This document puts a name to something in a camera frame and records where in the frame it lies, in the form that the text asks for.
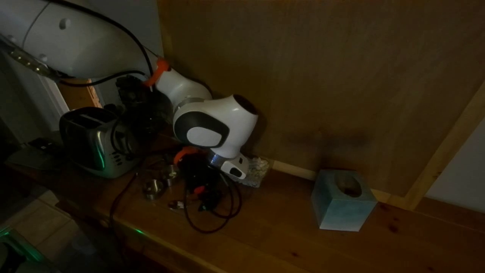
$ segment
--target wooden wall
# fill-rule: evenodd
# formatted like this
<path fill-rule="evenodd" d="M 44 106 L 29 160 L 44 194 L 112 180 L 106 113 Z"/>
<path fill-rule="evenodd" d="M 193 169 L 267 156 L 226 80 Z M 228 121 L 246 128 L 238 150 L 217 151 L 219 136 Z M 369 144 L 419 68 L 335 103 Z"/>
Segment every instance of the wooden wall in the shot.
<path fill-rule="evenodd" d="M 261 110 L 250 148 L 405 195 L 485 78 L 481 0 L 159 0 L 166 57 Z"/>

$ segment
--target toaster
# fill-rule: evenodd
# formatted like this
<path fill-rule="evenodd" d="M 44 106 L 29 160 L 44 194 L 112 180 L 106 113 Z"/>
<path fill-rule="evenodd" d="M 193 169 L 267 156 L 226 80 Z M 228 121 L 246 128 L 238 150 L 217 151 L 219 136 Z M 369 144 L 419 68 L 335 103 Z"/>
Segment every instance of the toaster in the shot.
<path fill-rule="evenodd" d="M 140 159 L 138 142 L 120 116 L 102 107 L 81 107 L 61 116 L 59 130 L 70 159 L 81 168 L 115 178 Z"/>

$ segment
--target blue tissue box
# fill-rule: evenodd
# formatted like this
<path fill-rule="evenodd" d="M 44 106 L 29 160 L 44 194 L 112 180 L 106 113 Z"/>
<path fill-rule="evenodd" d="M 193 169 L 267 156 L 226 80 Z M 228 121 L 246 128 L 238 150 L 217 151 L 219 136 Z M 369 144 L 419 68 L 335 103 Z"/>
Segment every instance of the blue tissue box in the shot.
<path fill-rule="evenodd" d="M 363 178 L 347 169 L 322 169 L 311 198 L 320 228 L 331 230 L 361 230 L 378 203 Z"/>

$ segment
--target wooden surface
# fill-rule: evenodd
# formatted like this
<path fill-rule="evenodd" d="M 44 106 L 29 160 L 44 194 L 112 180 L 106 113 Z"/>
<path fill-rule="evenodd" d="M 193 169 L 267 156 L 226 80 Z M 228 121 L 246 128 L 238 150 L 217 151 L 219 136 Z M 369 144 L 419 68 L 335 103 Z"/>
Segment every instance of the wooden surface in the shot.
<path fill-rule="evenodd" d="M 28 171 L 62 200 L 108 218 L 109 204 L 132 177 L 108 181 L 81 169 Z M 379 204 L 358 233 L 319 230 L 313 183 L 279 171 L 249 192 L 241 213 L 214 235 L 193 230 L 170 210 L 176 186 L 156 201 L 141 194 L 143 177 L 123 197 L 117 228 L 129 245 L 176 271 L 484 271 L 485 232 L 441 216 Z"/>
<path fill-rule="evenodd" d="M 422 181 L 485 78 L 479 0 L 159 0 L 159 15 L 178 69 L 261 110 L 256 154 L 353 168 L 384 194 Z"/>

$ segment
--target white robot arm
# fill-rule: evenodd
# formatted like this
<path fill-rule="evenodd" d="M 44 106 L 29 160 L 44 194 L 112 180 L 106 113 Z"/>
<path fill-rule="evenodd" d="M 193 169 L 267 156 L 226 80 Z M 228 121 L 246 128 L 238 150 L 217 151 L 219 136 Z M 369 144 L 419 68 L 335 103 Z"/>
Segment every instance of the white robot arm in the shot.
<path fill-rule="evenodd" d="M 120 71 L 150 75 L 155 56 L 115 24 L 44 0 L 0 0 L 0 45 L 14 59 L 47 77 L 105 77 Z M 249 159 L 240 153 L 258 113 L 238 95 L 211 100 L 206 86 L 175 69 L 155 86 L 175 107 L 175 134 L 212 150 L 211 162 L 235 178 L 244 178 Z"/>

